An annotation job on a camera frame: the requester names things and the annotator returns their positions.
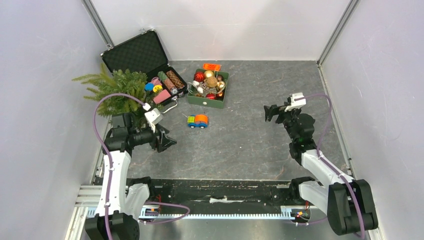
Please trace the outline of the blue orange toy car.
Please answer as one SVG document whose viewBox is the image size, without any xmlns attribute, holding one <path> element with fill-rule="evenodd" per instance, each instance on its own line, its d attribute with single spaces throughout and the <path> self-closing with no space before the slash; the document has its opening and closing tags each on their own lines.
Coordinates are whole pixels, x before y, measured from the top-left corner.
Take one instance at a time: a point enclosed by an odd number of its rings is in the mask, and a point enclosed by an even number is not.
<svg viewBox="0 0 424 240">
<path fill-rule="evenodd" d="M 187 126 L 190 128 L 207 128 L 209 118 L 204 114 L 190 115 L 187 117 Z"/>
</svg>

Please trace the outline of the green ornament box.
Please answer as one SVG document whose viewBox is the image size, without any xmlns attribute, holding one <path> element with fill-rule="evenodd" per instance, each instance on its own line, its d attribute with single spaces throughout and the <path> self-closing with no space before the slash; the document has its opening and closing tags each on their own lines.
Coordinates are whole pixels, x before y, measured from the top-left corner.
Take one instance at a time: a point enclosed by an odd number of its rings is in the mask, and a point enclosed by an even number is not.
<svg viewBox="0 0 424 240">
<path fill-rule="evenodd" d="M 205 72 L 205 69 L 198 68 L 196 72 Z M 229 85 L 229 73 L 224 71 L 214 71 L 214 77 L 218 79 L 218 84 L 214 88 L 206 86 L 205 82 L 190 82 L 187 100 L 191 105 L 223 109 L 225 106 L 226 90 Z"/>
</svg>

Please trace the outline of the small green christmas tree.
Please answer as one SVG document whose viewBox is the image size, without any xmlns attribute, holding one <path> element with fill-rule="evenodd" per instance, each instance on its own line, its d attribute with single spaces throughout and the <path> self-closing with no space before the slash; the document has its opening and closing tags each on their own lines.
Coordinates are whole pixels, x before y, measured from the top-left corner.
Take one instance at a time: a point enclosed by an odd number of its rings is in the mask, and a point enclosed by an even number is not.
<svg viewBox="0 0 424 240">
<path fill-rule="evenodd" d="M 109 71 L 105 63 L 100 65 L 99 73 L 85 74 L 73 78 L 72 81 L 88 85 L 86 89 L 91 95 L 86 95 L 84 98 L 95 102 L 111 94 L 127 94 L 144 103 L 155 105 L 154 98 L 164 91 L 146 90 L 148 76 L 144 72 L 129 69 Z M 141 104 L 131 98 L 113 96 L 100 104 L 97 113 L 102 117 L 108 117 L 127 112 L 136 113 L 141 107 Z"/>
</svg>

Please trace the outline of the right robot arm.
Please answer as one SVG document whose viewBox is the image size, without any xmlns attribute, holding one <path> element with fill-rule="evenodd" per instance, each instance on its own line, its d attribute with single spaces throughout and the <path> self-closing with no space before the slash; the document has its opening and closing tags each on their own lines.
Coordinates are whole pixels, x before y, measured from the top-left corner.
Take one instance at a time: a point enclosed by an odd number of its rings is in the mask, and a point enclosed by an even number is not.
<svg viewBox="0 0 424 240">
<path fill-rule="evenodd" d="M 318 149 L 313 139 L 315 119 L 299 108 L 287 111 L 285 105 L 263 108 L 265 121 L 276 116 L 276 124 L 283 124 L 291 140 L 290 156 L 313 175 L 294 178 L 289 199 L 295 204 L 308 201 L 315 205 L 326 214 L 338 236 L 377 229 L 379 220 L 370 184 L 336 168 Z"/>
</svg>

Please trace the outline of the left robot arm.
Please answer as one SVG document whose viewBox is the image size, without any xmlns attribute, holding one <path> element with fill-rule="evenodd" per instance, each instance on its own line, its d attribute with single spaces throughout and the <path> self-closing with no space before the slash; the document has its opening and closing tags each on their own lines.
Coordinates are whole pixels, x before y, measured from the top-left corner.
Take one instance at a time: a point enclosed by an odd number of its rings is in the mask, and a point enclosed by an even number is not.
<svg viewBox="0 0 424 240">
<path fill-rule="evenodd" d="M 177 142 L 169 138 L 169 131 L 159 124 L 163 119 L 159 110 L 155 108 L 144 115 L 148 126 L 140 131 L 133 126 L 132 113 L 114 115 L 111 119 L 112 128 L 102 144 L 104 177 L 100 200 L 94 217 L 84 224 L 91 240 L 137 240 L 142 208 L 157 198 L 156 189 L 149 186 L 150 178 L 127 183 L 132 151 L 136 146 L 149 144 L 160 153 Z"/>
</svg>

